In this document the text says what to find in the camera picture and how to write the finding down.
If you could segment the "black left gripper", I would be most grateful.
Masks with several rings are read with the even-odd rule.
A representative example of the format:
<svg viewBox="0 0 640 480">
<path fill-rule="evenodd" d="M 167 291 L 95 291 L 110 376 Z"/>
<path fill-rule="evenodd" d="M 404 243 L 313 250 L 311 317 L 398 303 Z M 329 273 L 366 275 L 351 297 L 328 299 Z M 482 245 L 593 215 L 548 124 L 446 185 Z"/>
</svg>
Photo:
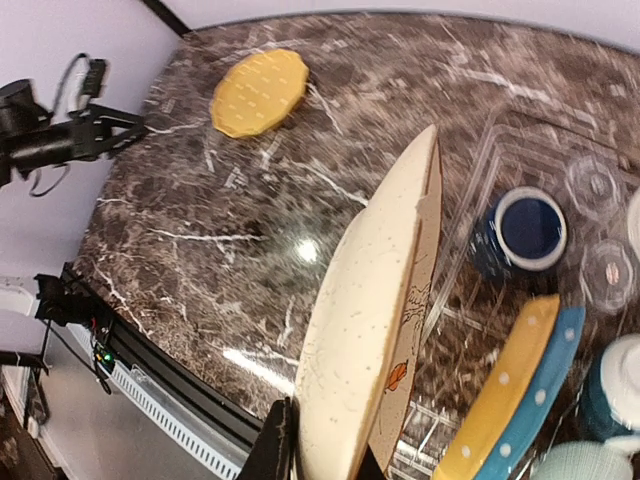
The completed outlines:
<svg viewBox="0 0 640 480">
<path fill-rule="evenodd" d="M 81 113 L 45 130 L 45 158 L 51 163 L 109 158 L 143 139 L 149 130 L 141 116 L 90 103 Z"/>
</svg>

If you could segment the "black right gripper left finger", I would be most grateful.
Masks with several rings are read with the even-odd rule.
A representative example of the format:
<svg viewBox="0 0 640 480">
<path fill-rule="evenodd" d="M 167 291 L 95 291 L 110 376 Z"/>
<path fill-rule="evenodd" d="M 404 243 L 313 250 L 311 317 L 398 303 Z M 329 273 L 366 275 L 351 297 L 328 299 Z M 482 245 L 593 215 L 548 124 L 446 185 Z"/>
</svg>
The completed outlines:
<svg viewBox="0 0 640 480">
<path fill-rule="evenodd" d="M 241 471 L 240 480 L 288 480 L 295 449 L 295 407 L 275 401 Z"/>
</svg>

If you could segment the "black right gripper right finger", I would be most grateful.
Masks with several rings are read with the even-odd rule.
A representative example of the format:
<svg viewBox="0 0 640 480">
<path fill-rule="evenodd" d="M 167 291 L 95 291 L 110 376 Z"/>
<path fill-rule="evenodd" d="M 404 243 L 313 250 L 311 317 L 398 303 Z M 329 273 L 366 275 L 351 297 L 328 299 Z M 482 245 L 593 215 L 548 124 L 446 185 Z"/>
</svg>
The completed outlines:
<svg viewBox="0 0 640 480">
<path fill-rule="evenodd" d="M 367 446 L 359 471 L 358 480 L 386 480 L 370 446 Z"/>
</svg>

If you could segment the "cream bird pattern plate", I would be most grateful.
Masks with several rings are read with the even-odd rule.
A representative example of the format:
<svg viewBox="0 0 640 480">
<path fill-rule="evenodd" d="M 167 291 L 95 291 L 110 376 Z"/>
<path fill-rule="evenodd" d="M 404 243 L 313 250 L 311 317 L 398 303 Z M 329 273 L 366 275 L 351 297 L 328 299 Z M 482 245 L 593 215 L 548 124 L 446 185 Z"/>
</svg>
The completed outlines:
<svg viewBox="0 0 640 480">
<path fill-rule="evenodd" d="M 295 381 L 292 475 L 353 479 L 393 456 L 413 390 L 442 220 L 435 126 L 347 227 L 319 289 Z"/>
</svg>

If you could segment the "yellow polka dot plate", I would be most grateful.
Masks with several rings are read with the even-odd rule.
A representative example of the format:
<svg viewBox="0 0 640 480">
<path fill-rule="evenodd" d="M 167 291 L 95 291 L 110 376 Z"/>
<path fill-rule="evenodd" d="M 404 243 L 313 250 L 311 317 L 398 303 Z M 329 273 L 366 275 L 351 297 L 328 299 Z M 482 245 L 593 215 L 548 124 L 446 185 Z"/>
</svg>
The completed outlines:
<svg viewBox="0 0 640 480">
<path fill-rule="evenodd" d="M 513 417 L 545 352 L 560 308 L 557 294 L 521 309 L 497 361 L 436 467 L 435 479 L 472 479 Z"/>
<path fill-rule="evenodd" d="M 214 90 L 213 127 L 231 138 L 260 135 L 279 125 L 305 95 L 310 69 L 287 49 L 252 54 L 225 74 Z"/>
</svg>

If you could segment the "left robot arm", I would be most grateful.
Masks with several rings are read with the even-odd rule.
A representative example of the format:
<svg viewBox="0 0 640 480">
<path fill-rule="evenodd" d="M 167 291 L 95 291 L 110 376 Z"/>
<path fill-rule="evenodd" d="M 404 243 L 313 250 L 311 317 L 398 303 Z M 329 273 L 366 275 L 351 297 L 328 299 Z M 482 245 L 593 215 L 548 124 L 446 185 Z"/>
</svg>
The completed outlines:
<svg viewBox="0 0 640 480">
<path fill-rule="evenodd" d="M 13 173 L 27 179 L 42 167 L 111 158 L 148 134 L 140 116 L 92 103 L 66 122 L 53 124 L 51 118 L 36 103 L 30 80 L 1 87 L 3 186 Z"/>
</svg>

